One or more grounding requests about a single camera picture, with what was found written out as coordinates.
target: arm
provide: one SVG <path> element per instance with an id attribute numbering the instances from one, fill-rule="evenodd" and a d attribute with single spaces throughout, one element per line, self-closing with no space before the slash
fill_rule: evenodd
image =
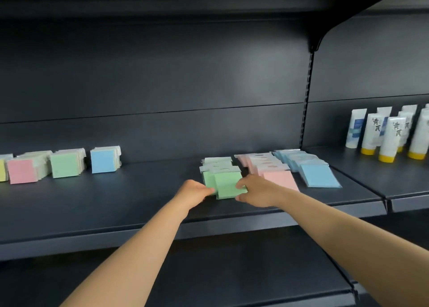
<path id="1" fill-rule="evenodd" d="M 61 307 L 142 307 L 180 223 L 213 189 L 187 180 L 138 233 L 104 261 Z"/>
<path id="2" fill-rule="evenodd" d="M 295 221 L 384 307 L 429 306 L 429 251 L 305 194 L 248 175 L 237 201 L 275 206 Z"/>

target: hand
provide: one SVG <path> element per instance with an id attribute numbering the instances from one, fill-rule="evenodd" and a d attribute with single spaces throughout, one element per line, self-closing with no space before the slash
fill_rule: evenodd
<path id="1" fill-rule="evenodd" d="M 184 207 L 188 213 L 190 209 L 201 203 L 206 196 L 213 194 L 214 191 L 215 189 L 206 187 L 195 180 L 186 180 L 172 201 Z"/>
<path id="2" fill-rule="evenodd" d="M 249 174 L 237 182 L 236 188 L 247 187 L 247 193 L 236 197 L 237 201 L 246 202 L 255 207 L 276 207 L 285 197 L 286 188 L 274 184 L 260 176 Z"/>

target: left hand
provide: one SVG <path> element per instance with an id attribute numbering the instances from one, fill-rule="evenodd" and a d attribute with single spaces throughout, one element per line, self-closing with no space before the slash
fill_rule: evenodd
<path id="1" fill-rule="evenodd" d="M 206 196 L 213 194 L 215 189 L 206 187 L 195 180 L 186 180 L 177 191 L 172 201 L 186 209 L 186 213 L 201 203 Z"/>

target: forearm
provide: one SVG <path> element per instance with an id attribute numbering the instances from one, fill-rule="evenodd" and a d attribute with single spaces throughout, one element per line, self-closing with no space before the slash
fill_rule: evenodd
<path id="1" fill-rule="evenodd" d="M 102 263 L 62 307 L 142 307 L 188 211 L 174 200 Z"/>
<path id="2" fill-rule="evenodd" d="M 428 305 L 428 251 L 296 191 L 277 206 L 383 306 Z"/>

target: stack of packets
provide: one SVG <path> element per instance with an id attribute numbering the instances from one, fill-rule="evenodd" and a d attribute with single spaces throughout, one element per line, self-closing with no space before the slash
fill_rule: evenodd
<path id="1" fill-rule="evenodd" d="M 62 178 L 82 174 L 86 166 L 84 148 L 59 150 L 51 155 L 52 177 Z"/>
<path id="2" fill-rule="evenodd" d="M 249 173 L 258 174 L 277 185 L 299 191 L 288 164 L 271 153 L 249 153 L 235 157 L 243 167 L 249 168 Z"/>
<path id="3" fill-rule="evenodd" d="M 13 153 L 7 155 L 0 155 L 0 182 L 9 180 L 9 173 L 7 171 L 7 162 L 13 159 Z"/>
<path id="4" fill-rule="evenodd" d="M 92 173 L 108 173 L 121 167 L 121 147 L 95 147 L 91 150 Z"/>
<path id="5" fill-rule="evenodd" d="M 7 162 L 10 184 L 34 183 L 51 173 L 52 151 L 27 152 Z"/>
<path id="6" fill-rule="evenodd" d="M 233 166 L 231 157 L 204 158 L 200 172 L 207 187 L 213 187 L 216 198 L 234 198 L 246 193 L 245 188 L 237 189 L 236 184 L 242 178 L 239 166 Z"/>
<path id="7" fill-rule="evenodd" d="M 329 164 L 316 155 L 299 149 L 291 149 L 277 150 L 274 152 L 274 156 L 288 164 L 292 172 L 299 172 L 308 187 L 341 187 Z"/>

